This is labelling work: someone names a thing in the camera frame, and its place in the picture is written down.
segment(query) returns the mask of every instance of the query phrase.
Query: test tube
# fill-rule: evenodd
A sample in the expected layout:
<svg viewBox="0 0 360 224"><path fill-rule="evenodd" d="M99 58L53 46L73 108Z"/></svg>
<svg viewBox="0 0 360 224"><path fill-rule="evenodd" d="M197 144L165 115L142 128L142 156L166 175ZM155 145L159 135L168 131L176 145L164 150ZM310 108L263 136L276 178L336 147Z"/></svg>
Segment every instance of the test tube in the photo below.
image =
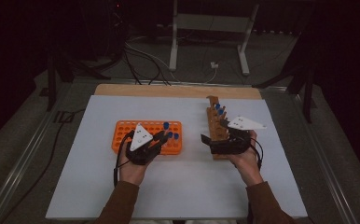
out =
<svg viewBox="0 0 360 224"><path fill-rule="evenodd" d="M169 122L163 122L163 130L165 131L165 134L169 131Z"/></svg>
<svg viewBox="0 0 360 224"><path fill-rule="evenodd" d="M175 133L173 135L173 138L174 138L174 146L177 147L178 144L179 144L179 137L180 137L180 134L179 133Z"/></svg>
<svg viewBox="0 0 360 224"><path fill-rule="evenodd" d="M172 143L173 143L173 133L172 132L168 132L168 141L166 142L166 146L167 147L171 147Z"/></svg>
<svg viewBox="0 0 360 224"><path fill-rule="evenodd" d="M215 109L218 110L220 108L220 106L221 106L220 104L216 104Z"/></svg>
<svg viewBox="0 0 360 224"><path fill-rule="evenodd" d="M224 109L220 108L218 110L218 116L217 116L218 120L222 119L221 117L223 117L223 114L224 114Z"/></svg>

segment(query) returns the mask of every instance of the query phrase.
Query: orange test tube rack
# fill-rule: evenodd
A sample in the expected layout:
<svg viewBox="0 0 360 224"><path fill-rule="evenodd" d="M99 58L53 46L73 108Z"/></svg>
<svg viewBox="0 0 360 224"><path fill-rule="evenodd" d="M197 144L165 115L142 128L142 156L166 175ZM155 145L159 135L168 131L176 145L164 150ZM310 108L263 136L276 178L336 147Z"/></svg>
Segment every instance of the orange test tube rack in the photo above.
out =
<svg viewBox="0 0 360 224"><path fill-rule="evenodd" d="M182 125L179 121L170 120L119 120L116 124L111 148L116 154L118 154L119 145L121 144L122 139L131 130L135 130L138 123L141 123L143 128L145 128L150 134L154 135L160 131L164 131L164 122L169 123L168 132L172 132L173 134L178 133L179 137L178 139L174 139L174 137L168 139L168 142L161 147L162 150L160 155L177 155L180 153L182 148Z"/></svg>

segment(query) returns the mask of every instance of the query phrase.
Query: wire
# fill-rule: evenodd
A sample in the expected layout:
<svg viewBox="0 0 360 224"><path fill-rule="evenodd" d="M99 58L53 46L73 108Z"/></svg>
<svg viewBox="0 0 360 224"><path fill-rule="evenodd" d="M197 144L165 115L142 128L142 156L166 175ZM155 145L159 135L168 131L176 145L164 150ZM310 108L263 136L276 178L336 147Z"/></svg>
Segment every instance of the wire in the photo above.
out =
<svg viewBox="0 0 360 224"><path fill-rule="evenodd" d="M130 70L131 70L131 73L132 73L133 78L134 78L134 80L135 80L135 84L136 84L136 82L137 82L137 83L139 83L139 85L142 85L142 83L140 82L139 78L136 76L137 72L135 71L133 65L131 65L131 62L130 62L130 60L129 60L129 58L128 58L128 55L127 55L127 52L126 52L126 51L124 52L124 60L125 60L125 61L124 61L125 64L127 64L128 67L129 67Z"/></svg>
<svg viewBox="0 0 360 224"><path fill-rule="evenodd" d="M118 167L114 168L114 171L118 170L119 168L121 168L121 166L127 164L130 161L125 161L124 163L120 164Z"/></svg>
<svg viewBox="0 0 360 224"><path fill-rule="evenodd" d="M261 169L261 165L262 165L262 158L261 156L259 155L258 151L256 150L256 148L253 146L253 145L250 145L250 148L253 149L253 151L256 153L256 156L257 156L257 166L258 166L258 170Z"/></svg>
<svg viewBox="0 0 360 224"><path fill-rule="evenodd" d="M165 78L165 76L164 76L163 73L162 73L162 70L160 69L159 65L157 64L157 62L156 62L154 59L156 59L156 60L158 60L159 62L163 63L163 64L169 69L169 66L168 66L163 60L161 60L160 58L158 58L158 57L156 57L156 56L154 56L154 55L152 55L152 54L146 53L146 52L141 51L141 50L139 50L139 49L135 49L135 48L133 48L131 45L129 45L128 43L125 43L125 45L127 46L127 49L133 50L133 51L136 51L136 52L138 52L138 53L143 54L143 55L145 56L144 58L148 59L150 62L152 62L154 65L156 65L157 69L159 70L158 76L161 75L162 80L163 80L163 83L164 83L165 85L171 86L171 83ZM154 77L152 80L150 80L150 82L149 82L148 84L150 85L150 84L152 83L152 81L155 80L155 78L157 78L157 77Z"/></svg>
<svg viewBox="0 0 360 224"><path fill-rule="evenodd" d="M148 83L148 85L151 85L151 83L152 83L154 80L156 80L159 76L162 76L162 82L163 82L165 85L171 85L171 84L168 82L168 80L166 80L166 78L165 78L165 76L163 75L162 70L160 69L159 65L157 64L157 62L156 62L152 57L150 57L149 55L146 55L146 54L143 53L142 51L139 51L139 50L136 50L136 49L128 49L128 50L133 50L133 51L139 53L139 54L135 54L135 53L130 53L130 52L129 52L130 54L132 54L132 55L134 55L134 56L141 57L141 58L145 58L145 59L149 60L150 62L152 62L152 63L157 67L158 72L157 72L157 74L156 74L153 78L150 79L150 82Z"/></svg>
<svg viewBox="0 0 360 224"><path fill-rule="evenodd" d="M118 169L119 167L125 165L126 163L128 163L129 161L126 161L122 164L119 165L119 158L121 157L121 152L122 152L122 148L124 147L124 143L125 141L133 136L134 134L134 130L128 132L127 134L125 134L125 136L122 138L121 140L121 143L119 144L119 148L118 148L118 154L117 154L117 159L116 159L116 165L115 165L115 168L114 168L114 173L113 173L113 179L114 179L114 187L117 185L118 183Z"/></svg>
<svg viewBox="0 0 360 224"><path fill-rule="evenodd" d="M70 121L73 119L73 117L79 113L85 111L85 109L81 109L81 110L77 110L75 112L68 112L68 111L63 111L63 112L67 112L70 113L70 115L68 117L66 117L66 119L61 123L61 126L59 127L56 135L55 135L55 140L54 140L54 144L52 145L52 150L48 159L48 163L46 165L46 167L44 168L43 172L40 174L40 176L36 179L36 181L33 183L33 185L25 192L25 194L23 194L23 196L11 207L10 210L8 210L8 212L3 216L2 220L0 221L0 224L4 223L6 221L6 219L9 217L9 215L11 215L11 213L20 205L20 203L29 195L30 192L32 192L33 188L38 184L38 182L41 180L41 178L44 176L44 174L46 173L47 169L49 168L49 166L52 163L54 154L55 154L55 149L56 149L56 145L58 142L58 138L59 138L59 134L61 132L61 129L63 127L63 125L65 124L66 121Z"/></svg>
<svg viewBox="0 0 360 224"><path fill-rule="evenodd" d="M211 82L213 79L215 79L215 75L217 75L217 68L215 68L215 74L213 75L213 77L210 78L208 81L203 82L202 84L207 84L207 83Z"/></svg>
<svg viewBox="0 0 360 224"><path fill-rule="evenodd" d="M258 144L259 148L261 148L261 160L264 159L264 150L262 149L261 144L259 144L259 142L254 138L250 138L250 139L254 140Z"/></svg>

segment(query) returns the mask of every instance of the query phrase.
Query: dark background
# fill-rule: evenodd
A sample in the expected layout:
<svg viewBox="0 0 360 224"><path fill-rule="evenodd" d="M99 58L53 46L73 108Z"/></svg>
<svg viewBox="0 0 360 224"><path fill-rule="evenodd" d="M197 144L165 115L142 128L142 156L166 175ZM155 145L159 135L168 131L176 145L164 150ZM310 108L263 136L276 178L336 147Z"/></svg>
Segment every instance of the dark background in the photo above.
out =
<svg viewBox="0 0 360 224"><path fill-rule="evenodd" d="M186 1L179 10L198 11L203 3L207 12L247 13L239 10L243 2L239 0L228 1L220 10L218 2L222 1L204 0L194 6L195 2ZM80 34L90 29L99 32L99 27L107 25L102 24L106 20L80 19L85 3L88 1L0 0L0 128L35 89L33 78L47 69L51 34L56 34L53 37L76 57L102 54L93 38L79 38L88 36ZM171 1L131 0L124 4L132 9L124 11L124 20L146 35L157 34L157 23L167 25L172 21ZM57 29L56 33L51 33L52 29ZM308 60L310 49L319 49L318 57L314 58L317 62L314 82L321 86L360 160L360 1L264 1L255 29L258 33L302 32L284 70Z"/></svg>

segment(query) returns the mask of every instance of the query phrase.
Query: black cable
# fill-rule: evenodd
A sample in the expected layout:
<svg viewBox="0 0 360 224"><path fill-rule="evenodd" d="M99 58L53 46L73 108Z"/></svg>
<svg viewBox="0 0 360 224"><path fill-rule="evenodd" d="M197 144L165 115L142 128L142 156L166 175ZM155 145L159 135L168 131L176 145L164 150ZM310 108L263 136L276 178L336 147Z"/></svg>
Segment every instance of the black cable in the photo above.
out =
<svg viewBox="0 0 360 224"><path fill-rule="evenodd" d="M132 51L135 51L135 52L139 53L139 54L134 54L134 53L128 52L128 53L131 54L131 55L134 55L134 56L137 56L137 57L141 57L141 58L145 58L145 59L149 60L150 62L152 62L152 63L157 67L158 73L157 73L157 75L156 75L155 77L153 77L152 79L150 79L150 82L148 83L148 85L150 85L155 79L158 78L159 75L161 75L161 76L162 76L162 82L163 82L165 85L171 86L171 83L169 83L169 81L168 81L168 80L165 78L165 76L163 75L162 70L161 70L160 67L159 67L159 64L158 64L150 55L148 55L147 53L144 53L144 52L142 52L142 51L140 51L140 50L137 50L137 49L126 48L126 47L125 47L125 49L127 49L127 50L132 50Z"/></svg>
<svg viewBox="0 0 360 224"><path fill-rule="evenodd" d="M142 83L140 82L139 78L136 76L134 67L133 67L133 65L131 65L131 62L130 62L130 60L129 60L129 58L128 58L128 55L127 55L127 52L126 52L125 50L124 50L124 58L125 58L125 61L124 61L125 64L127 64L128 67L129 67L130 70L131 70L131 73L132 73L133 78L134 78L134 80L135 80L135 84L136 84L136 82L137 82L137 83L139 83L139 85L142 85Z"/></svg>
<svg viewBox="0 0 360 224"><path fill-rule="evenodd" d="M119 144L118 154L117 154L117 159L116 159L116 166L114 168L114 173L113 173L114 187L118 183L118 168L129 162L129 161L126 161L126 162L119 165L119 158L121 157L122 148L124 147L125 141L127 140L127 138L133 136L133 134L134 134L134 130L132 130L129 133L125 134L125 136L121 140L121 143Z"/></svg>
<svg viewBox="0 0 360 224"><path fill-rule="evenodd" d="M258 153L258 151L256 150L256 148L250 144L250 148L256 153L257 155L257 167L258 170L261 170L261 166L262 166L262 159L264 158L264 150L262 149L262 146L259 144L259 142L257 142L256 139L254 138L250 138L250 140L254 140L259 147L261 148L261 155ZM253 214L253 210L252 210L252 205L249 202L249 209L248 209L248 215L247 215L247 224L253 224L253 220L254 220L254 214Z"/></svg>
<svg viewBox="0 0 360 224"><path fill-rule="evenodd" d="M58 131L57 131L57 133L55 135L54 144L52 145L52 150L51 150L51 153L50 153L50 156L49 156L48 163L47 163L46 167L44 168L44 170L40 174L40 176L36 179L36 181L33 183L33 185L25 192L25 194L23 194L23 196L3 216L2 220L0 221L0 224L4 223L6 221L6 219L9 217L9 215L11 215L11 213L18 207L18 205L20 205L20 203L29 195L29 193L32 192L33 188L38 184L38 182L41 180L41 178L46 173L47 169L49 168L49 166L52 163L52 160L53 160L53 157L54 157L54 154L55 154L55 147L57 145L59 134L61 132L61 129L62 129L63 125L66 123L66 121L72 120L77 113L82 112L84 110L85 109L81 109L81 110L77 110L75 112L63 111L63 112L70 113L70 115L68 117L66 117L66 119L64 119L63 123L61 123L61 126L59 127L59 129L58 129Z"/></svg>
<svg viewBox="0 0 360 224"><path fill-rule="evenodd" d="M127 53L129 53L129 54L131 54L131 55L133 55L133 56L136 56L136 57L141 57L141 58L148 59L150 62L153 62L156 66L158 66L154 60L152 60L151 58L148 58L148 57L146 57L146 56L144 56L144 55L139 55L139 54L135 54L135 53L130 53L130 52L128 52L128 51L127 51ZM159 67L158 67L158 72L157 72L157 74L156 74L153 78L145 77L145 76L143 76L143 75L141 75L141 74L139 74L139 73L136 72L137 75L139 75L139 76L141 76L141 77L144 77L144 78L147 78L147 79L150 79L150 81L148 82L148 85L151 85L151 83L152 83L155 79L157 79L157 78L159 77L160 73L161 73L161 71L160 71L160 68L159 68Z"/></svg>

